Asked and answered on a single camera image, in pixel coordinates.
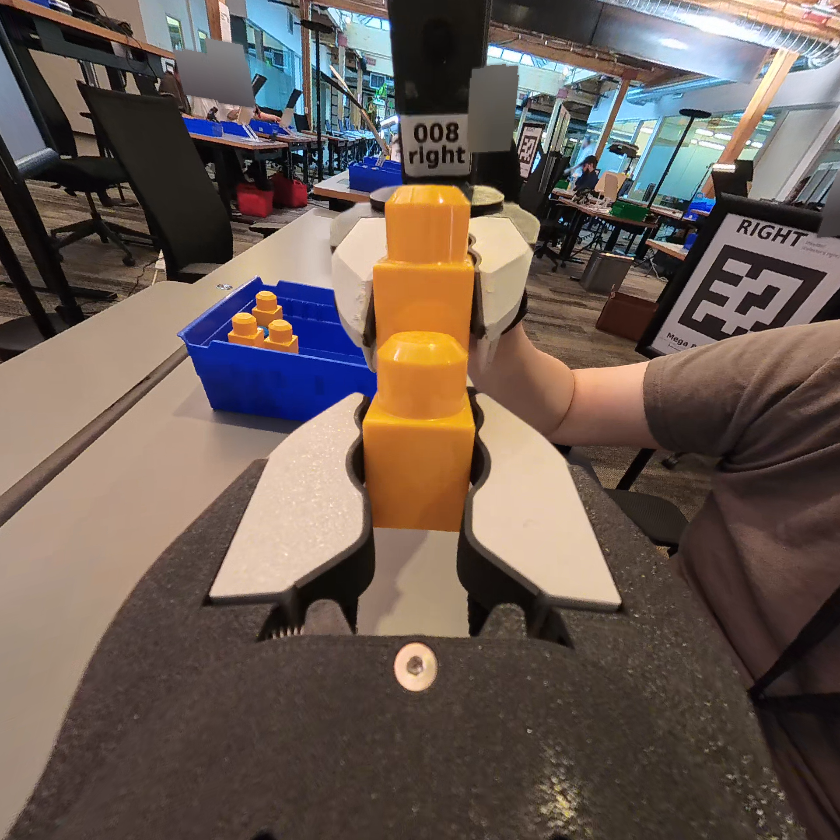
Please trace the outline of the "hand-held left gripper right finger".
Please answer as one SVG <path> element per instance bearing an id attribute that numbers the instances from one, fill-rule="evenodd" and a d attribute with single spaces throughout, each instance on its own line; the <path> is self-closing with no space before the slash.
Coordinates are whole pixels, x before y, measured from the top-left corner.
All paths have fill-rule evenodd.
<path id="1" fill-rule="evenodd" d="M 562 611 L 614 614 L 623 602 L 565 457 L 486 394 L 476 420 L 457 575 L 477 635 L 502 605 L 530 636 L 565 635 Z"/>

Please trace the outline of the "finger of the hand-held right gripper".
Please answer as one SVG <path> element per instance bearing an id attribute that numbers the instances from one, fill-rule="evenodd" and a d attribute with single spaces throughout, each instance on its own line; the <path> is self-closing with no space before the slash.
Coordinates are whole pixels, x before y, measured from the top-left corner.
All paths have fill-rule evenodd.
<path id="1" fill-rule="evenodd" d="M 383 211 L 356 204 L 330 225 L 331 279 L 339 320 L 351 342 L 362 351 L 370 370 L 376 370 L 376 327 L 373 267 L 385 257 Z"/>
<path id="2" fill-rule="evenodd" d="M 527 280 L 540 222 L 515 203 L 469 221 L 475 282 L 470 314 L 470 369 L 490 367 L 501 337 L 527 310 Z"/>

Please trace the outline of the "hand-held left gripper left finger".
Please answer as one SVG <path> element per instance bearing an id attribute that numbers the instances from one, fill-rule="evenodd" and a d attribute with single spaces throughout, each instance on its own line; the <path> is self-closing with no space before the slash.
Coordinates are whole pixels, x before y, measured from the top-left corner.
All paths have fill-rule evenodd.
<path id="1" fill-rule="evenodd" d="M 361 422 L 353 393 L 290 432 L 271 452 L 207 594 L 214 606 L 273 605 L 284 627 L 337 604 L 352 633 L 375 572 Z"/>

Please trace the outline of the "blue plastic bin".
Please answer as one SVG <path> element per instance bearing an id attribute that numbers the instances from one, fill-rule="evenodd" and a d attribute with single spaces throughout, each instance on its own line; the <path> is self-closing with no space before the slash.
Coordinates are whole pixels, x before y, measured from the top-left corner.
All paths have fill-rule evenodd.
<path id="1" fill-rule="evenodd" d="M 233 316 L 250 312 L 261 291 L 276 294 L 298 353 L 228 342 Z M 305 422 L 348 395 L 376 391 L 375 373 L 344 331 L 331 289 L 255 277 L 178 335 L 217 411 Z"/>

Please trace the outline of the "person's right hand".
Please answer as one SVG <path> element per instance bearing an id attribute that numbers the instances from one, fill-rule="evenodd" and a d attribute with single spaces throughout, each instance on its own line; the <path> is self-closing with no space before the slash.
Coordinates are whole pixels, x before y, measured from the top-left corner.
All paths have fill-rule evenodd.
<path id="1" fill-rule="evenodd" d="M 490 352 L 485 339 L 469 338 L 468 375 L 473 386 L 555 444 L 571 409 L 574 374 L 538 350 L 522 323 L 504 332 Z"/>

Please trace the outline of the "blue storage bin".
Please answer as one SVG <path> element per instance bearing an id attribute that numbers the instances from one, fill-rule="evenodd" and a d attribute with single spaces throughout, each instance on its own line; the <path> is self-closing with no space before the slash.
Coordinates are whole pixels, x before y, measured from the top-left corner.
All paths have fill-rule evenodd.
<path id="1" fill-rule="evenodd" d="M 382 160 L 378 156 L 365 156 L 353 161 L 348 168 L 352 191 L 372 193 L 384 187 L 403 184 L 403 167 L 399 161 Z"/>

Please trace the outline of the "grey waste bin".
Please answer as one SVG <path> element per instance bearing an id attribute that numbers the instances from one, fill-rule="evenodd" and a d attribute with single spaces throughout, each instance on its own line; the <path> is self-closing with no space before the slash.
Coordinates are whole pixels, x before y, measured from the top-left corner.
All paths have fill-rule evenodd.
<path id="1" fill-rule="evenodd" d="M 630 255 L 593 252 L 581 274 L 581 288 L 590 293 L 607 296 L 623 284 L 634 262 L 634 257 Z"/>

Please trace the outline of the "small marker code sign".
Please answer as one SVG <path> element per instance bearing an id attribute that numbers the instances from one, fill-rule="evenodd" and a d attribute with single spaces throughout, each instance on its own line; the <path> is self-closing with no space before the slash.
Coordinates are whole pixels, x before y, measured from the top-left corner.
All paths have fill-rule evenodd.
<path id="1" fill-rule="evenodd" d="M 541 155 L 544 127 L 539 122 L 526 121 L 520 127 L 517 140 L 519 175 L 527 180 L 535 161 Z"/>

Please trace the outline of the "brown cardboard box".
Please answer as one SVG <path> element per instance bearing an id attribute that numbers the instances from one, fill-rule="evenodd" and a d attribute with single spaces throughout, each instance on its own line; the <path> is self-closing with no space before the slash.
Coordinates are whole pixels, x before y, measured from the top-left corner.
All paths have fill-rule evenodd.
<path id="1" fill-rule="evenodd" d="M 614 288 L 595 322 L 595 329 L 638 343 L 657 309 L 656 301 L 628 295 Z"/>

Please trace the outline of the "row of office desks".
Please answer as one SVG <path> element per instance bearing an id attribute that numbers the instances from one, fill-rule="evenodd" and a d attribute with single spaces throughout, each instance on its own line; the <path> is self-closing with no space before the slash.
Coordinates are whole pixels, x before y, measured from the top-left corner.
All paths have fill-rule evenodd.
<path id="1" fill-rule="evenodd" d="M 375 151 L 372 133 L 298 132 L 279 122 L 254 120 L 250 123 L 208 120 L 183 115 L 186 129 L 195 142 L 212 145 L 214 150 L 227 148 L 236 152 L 239 165 L 258 189 L 268 191 L 273 166 L 285 177 L 301 175 L 310 186 L 311 163 L 321 165 L 318 181 L 344 171 L 351 162 Z"/>

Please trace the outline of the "black high-back office chair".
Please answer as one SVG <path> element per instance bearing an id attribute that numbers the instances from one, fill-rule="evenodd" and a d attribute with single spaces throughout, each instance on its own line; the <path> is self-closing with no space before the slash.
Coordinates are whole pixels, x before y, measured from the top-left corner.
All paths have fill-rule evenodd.
<path id="1" fill-rule="evenodd" d="M 163 254 L 168 280 L 193 284 L 228 263 L 228 210 L 207 174 L 175 100 L 77 87 L 91 120 L 128 176 Z"/>

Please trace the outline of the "black floor lamp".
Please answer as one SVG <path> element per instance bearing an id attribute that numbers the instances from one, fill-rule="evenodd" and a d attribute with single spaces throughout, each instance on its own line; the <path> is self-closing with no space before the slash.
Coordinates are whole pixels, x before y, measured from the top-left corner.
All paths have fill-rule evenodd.
<path id="1" fill-rule="evenodd" d="M 677 143 L 675 145 L 675 148 L 674 148 L 672 154 L 670 155 L 670 157 L 668 159 L 668 162 L 667 162 L 667 164 L 664 168 L 664 171 L 663 171 L 661 177 L 658 180 L 658 183 L 656 184 L 651 196 L 647 200 L 647 207 L 651 207 L 654 204 L 655 198 L 657 197 L 657 195 L 661 191 L 662 185 L 664 184 L 665 179 L 666 179 L 673 163 L 675 162 L 677 154 L 679 153 L 683 143 L 685 142 L 686 136 L 689 133 L 694 121 L 696 121 L 697 119 L 709 119 L 709 117 L 711 116 L 711 113 L 709 111 L 702 110 L 702 109 L 697 109 L 697 108 L 682 108 L 679 111 L 679 115 L 681 117 L 686 118 L 687 123 L 684 126 L 684 129 L 683 129 L 681 135 L 679 136 L 679 140 L 677 141 Z"/>

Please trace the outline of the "framed marker code sign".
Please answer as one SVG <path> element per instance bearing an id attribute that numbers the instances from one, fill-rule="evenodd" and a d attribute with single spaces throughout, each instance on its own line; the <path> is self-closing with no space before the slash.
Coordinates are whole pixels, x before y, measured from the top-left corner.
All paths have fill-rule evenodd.
<path id="1" fill-rule="evenodd" d="M 647 359 L 768 329 L 837 320 L 838 235 L 804 206 L 723 194 L 636 346 Z"/>

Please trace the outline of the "black swivel chair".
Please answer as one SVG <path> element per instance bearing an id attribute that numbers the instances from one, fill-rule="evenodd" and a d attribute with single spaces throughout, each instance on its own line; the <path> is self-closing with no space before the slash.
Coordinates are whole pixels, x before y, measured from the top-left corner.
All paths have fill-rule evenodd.
<path id="1" fill-rule="evenodd" d="M 127 228 L 109 226 L 93 201 L 94 195 L 105 196 L 108 189 L 126 183 L 123 168 L 112 157 L 79 155 L 70 121 L 29 50 L 20 44 L 13 44 L 13 50 L 44 118 L 53 141 L 52 147 L 59 156 L 57 163 L 44 169 L 35 179 L 60 187 L 72 196 L 82 194 L 89 206 L 88 220 L 51 230 L 51 244 L 59 254 L 64 247 L 97 235 L 102 243 L 115 245 L 122 251 L 124 265 L 134 266 L 134 258 L 120 236 L 121 233 L 134 235 L 134 232 Z"/>

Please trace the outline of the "black screen easel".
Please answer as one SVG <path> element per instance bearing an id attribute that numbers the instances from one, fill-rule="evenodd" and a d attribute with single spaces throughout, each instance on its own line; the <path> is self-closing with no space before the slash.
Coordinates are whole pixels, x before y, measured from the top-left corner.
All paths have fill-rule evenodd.
<path id="1" fill-rule="evenodd" d="M 45 340 L 57 336 L 58 320 L 73 327 L 86 319 L 61 267 L 57 252 L 49 242 L 35 202 L 26 185 L 26 175 L 38 174 L 56 163 L 58 155 L 47 146 L 20 158 L 14 158 L 5 140 L 1 140 L 1 189 L 3 199 L 21 234 L 35 267 L 48 292 L 59 300 L 57 314 L 47 314 L 35 287 L 27 278 L 7 236 L 2 234 L 2 265 L 17 294 L 26 306 L 30 320 Z"/>

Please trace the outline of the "framed grey screen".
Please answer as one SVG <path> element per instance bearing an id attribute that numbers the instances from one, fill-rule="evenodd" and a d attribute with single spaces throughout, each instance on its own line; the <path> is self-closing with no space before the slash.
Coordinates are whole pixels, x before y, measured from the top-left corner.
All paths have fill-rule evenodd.
<path id="1" fill-rule="evenodd" d="M 4 29 L 1 36 L 2 147 L 18 175 L 24 179 L 34 178 L 60 158 L 14 46 Z"/>

